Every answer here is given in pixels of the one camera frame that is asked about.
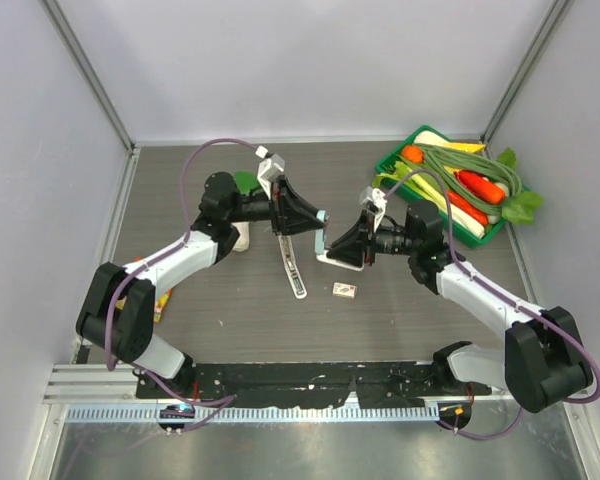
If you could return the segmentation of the red chili pepper toy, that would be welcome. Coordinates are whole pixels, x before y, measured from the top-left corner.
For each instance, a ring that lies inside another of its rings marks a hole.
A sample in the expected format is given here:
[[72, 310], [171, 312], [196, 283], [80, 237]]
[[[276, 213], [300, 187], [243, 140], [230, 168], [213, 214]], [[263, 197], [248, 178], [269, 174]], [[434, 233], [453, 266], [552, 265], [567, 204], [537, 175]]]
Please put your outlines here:
[[489, 224], [487, 215], [474, 207], [471, 203], [465, 200], [462, 196], [454, 192], [453, 190], [447, 191], [449, 199], [453, 205], [458, 207], [460, 210], [468, 214], [471, 218], [476, 220], [482, 226]]

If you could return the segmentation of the orange pumpkin toy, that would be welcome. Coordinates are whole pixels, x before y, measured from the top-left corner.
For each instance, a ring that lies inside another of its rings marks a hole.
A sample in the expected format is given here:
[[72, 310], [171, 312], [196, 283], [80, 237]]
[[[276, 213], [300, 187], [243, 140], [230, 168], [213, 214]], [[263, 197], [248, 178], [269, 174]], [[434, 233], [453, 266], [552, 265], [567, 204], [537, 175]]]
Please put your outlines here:
[[415, 164], [421, 164], [424, 162], [424, 153], [416, 145], [406, 145], [402, 148], [400, 155], [405, 160]]

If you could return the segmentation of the green long beans bundle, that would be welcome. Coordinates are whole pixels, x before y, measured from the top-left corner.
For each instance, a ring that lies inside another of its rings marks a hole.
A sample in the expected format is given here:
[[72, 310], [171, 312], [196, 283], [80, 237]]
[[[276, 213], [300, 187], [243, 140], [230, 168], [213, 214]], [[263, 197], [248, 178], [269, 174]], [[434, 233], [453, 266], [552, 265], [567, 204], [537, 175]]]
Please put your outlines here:
[[487, 215], [502, 216], [502, 205], [490, 205], [472, 194], [456, 178], [460, 170], [477, 173], [499, 186], [500, 169], [496, 161], [481, 155], [464, 153], [444, 147], [416, 144], [424, 153], [424, 165], [438, 173], [448, 187]]

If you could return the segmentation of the orange carrot toy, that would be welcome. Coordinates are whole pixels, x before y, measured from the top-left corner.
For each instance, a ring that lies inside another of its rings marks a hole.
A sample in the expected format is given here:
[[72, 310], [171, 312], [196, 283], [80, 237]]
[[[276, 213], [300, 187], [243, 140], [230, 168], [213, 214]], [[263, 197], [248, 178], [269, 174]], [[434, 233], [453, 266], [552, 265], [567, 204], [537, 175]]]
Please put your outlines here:
[[477, 173], [460, 170], [455, 176], [472, 194], [490, 205], [499, 205], [506, 198], [503, 189]]

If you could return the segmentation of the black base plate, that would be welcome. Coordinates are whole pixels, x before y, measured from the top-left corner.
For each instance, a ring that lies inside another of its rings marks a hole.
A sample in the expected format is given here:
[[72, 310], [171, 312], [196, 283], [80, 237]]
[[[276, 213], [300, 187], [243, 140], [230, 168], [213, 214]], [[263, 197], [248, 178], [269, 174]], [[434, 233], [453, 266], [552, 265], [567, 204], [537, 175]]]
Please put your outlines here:
[[363, 409], [422, 406], [426, 397], [488, 396], [486, 385], [462, 383], [436, 363], [199, 363], [189, 366], [163, 389], [148, 374], [135, 371], [139, 399], [166, 399], [171, 391], [197, 402], [234, 408], [339, 408], [353, 394]]

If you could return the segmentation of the green plastic tray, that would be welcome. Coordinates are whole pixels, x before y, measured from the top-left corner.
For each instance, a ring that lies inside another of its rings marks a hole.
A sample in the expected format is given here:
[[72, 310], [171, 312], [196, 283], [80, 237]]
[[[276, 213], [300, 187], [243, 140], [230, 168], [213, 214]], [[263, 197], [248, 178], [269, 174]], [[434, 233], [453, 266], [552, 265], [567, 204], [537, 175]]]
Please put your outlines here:
[[406, 174], [426, 168], [394, 192], [409, 203], [433, 202], [444, 222], [453, 221], [453, 235], [469, 248], [489, 243], [504, 225], [531, 224], [543, 198], [529, 191], [516, 172], [515, 152], [507, 148], [495, 160], [484, 156], [482, 143], [450, 140], [428, 125], [411, 133], [375, 167], [374, 187], [395, 186]]

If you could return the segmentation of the staples box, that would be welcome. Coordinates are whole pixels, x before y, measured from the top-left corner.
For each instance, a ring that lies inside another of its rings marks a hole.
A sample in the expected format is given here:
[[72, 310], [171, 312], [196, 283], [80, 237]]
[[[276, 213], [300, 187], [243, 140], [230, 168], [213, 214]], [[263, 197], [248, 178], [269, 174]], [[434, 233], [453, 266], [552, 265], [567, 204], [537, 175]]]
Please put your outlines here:
[[335, 297], [354, 299], [357, 295], [357, 287], [352, 284], [335, 282], [332, 288], [332, 295]]

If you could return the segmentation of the white radish toy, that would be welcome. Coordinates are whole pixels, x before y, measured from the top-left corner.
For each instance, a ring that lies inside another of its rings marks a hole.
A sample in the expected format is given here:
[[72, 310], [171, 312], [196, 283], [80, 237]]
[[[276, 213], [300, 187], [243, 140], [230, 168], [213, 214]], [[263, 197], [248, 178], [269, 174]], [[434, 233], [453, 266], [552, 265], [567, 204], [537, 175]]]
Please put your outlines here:
[[430, 130], [423, 130], [413, 140], [414, 144], [432, 145], [447, 148], [450, 141]]

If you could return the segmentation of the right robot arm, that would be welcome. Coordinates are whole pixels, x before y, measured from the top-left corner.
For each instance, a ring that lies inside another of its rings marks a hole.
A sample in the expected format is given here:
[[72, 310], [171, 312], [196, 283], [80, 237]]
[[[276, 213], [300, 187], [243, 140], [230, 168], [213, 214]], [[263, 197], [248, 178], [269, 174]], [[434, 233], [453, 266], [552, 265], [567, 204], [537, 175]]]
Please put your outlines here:
[[404, 224], [384, 226], [382, 211], [366, 203], [357, 222], [327, 244], [317, 235], [317, 258], [360, 271], [379, 254], [404, 255], [413, 278], [486, 325], [502, 341], [485, 349], [461, 341], [439, 350], [431, 371], [437, 391], [452, 395], [476, 382], [509, 392], [526, 411], [538, 413], [573, 400], [594, 375], [573, 316], [561, 307], [544, 309], [512, 295], [482, 276], [446, 243], [443, 219], [427, 200], [410, 204]]

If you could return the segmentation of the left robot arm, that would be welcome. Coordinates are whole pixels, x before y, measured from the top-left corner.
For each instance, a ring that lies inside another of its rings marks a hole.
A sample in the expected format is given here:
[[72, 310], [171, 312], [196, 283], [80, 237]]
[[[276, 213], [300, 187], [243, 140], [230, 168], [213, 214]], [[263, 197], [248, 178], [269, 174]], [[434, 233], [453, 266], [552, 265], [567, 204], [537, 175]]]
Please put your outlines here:
[[76, 322], [77, 334], [115, 359], [159, 376], [158, 386], [170, 398], [185, 397], [193, 385], [191, 360], [155, 334], [155, 303], [191, 275], [223, 260], [239, 238], [237, 223], [258, 221], [270, 222], [279, 237], [324, 226], [317, 209], [283, 175], [265, 190], [243, 194], [231, 174], [215, 173], [205, 182], [197, 218], [181, 238], [144, 260], [97, 268]]

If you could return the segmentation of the green bok choy toy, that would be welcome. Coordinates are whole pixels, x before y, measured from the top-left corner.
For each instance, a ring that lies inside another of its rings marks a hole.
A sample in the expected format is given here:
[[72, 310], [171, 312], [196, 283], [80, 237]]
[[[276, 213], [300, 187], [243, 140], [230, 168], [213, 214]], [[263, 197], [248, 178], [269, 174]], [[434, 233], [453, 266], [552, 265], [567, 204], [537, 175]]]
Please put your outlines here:
[[237, 212], [232, 223], [237, 228], [239, 237], [233, 246], [235, 252], [245, 252], [250, 246], [250, 227], [249, 220], [245, 216], [244, 210], [249, 206], [249, 198], [253, 192], [258, 192], [261, 185], [257, 180], [255, 173], [250, 171], [237, 171], [234, 174], [236, 186], [241, 195]]

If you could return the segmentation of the pale green leek toy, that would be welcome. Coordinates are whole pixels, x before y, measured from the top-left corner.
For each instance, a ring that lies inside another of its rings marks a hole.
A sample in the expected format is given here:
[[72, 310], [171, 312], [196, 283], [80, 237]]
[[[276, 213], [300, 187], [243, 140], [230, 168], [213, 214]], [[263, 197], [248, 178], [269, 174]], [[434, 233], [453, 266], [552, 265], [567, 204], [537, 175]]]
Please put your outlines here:
[[[379, 188], [382, 181], [385, 179], [398, 182], [405, 175], [411, 173], [418, 168], [417, 164], [405, 163], [397, 161], [394, 164], [392, 173], [378, 173], [372, 181], [374, 188]], [[422, 198], [432, 201], [440, 212], [447, 212], [447, 202], [443, 195], [443, 190], [438, 185], [437, 181], [429, 174], [415, 174], [411, 176], [405, 183], [412, 191], [416, 192]], [[457, 224], [471, 232], [475, 237], [482, 237], [485, 233], [485, 226], [479, 224], [468, 214], [460, 210], [455, 205], [451, 206], [452, 219]]]

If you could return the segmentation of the yellow corn toy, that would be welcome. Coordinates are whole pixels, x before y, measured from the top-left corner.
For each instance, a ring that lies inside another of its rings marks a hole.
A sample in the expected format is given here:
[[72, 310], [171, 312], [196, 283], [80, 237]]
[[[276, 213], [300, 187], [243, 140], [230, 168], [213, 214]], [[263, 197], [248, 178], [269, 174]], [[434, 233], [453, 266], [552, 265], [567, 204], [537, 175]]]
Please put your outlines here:
[[478, 154], [485, 149], [484, 144], [464, 142], [447, 142], [444, 144], [444, 147], [469, 154]]

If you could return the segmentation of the white stapler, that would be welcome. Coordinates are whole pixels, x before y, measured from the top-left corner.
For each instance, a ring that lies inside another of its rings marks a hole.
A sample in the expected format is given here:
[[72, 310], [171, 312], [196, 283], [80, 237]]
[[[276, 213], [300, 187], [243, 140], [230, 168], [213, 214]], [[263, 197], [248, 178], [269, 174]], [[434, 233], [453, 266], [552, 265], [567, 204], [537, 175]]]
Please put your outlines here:
[[304, 299], [307, 296], [305, 284], [297, 267], [292, 240], [289, 236], [278, 237], [284, 269], [296, 299]]

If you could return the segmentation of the colourful snack packet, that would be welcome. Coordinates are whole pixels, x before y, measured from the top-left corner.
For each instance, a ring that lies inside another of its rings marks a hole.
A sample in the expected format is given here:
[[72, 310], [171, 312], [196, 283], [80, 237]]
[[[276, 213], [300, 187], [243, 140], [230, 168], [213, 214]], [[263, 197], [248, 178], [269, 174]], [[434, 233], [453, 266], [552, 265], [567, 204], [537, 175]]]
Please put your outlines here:
[[[167, 290], [162, 294], [154, 304], [153, 322], [160, 323], [167, 303], [172, 295], [172, 289]], [[126, 298], [123, 297], [116, 302], [116, 308], [122, 310], [125, 306]]]

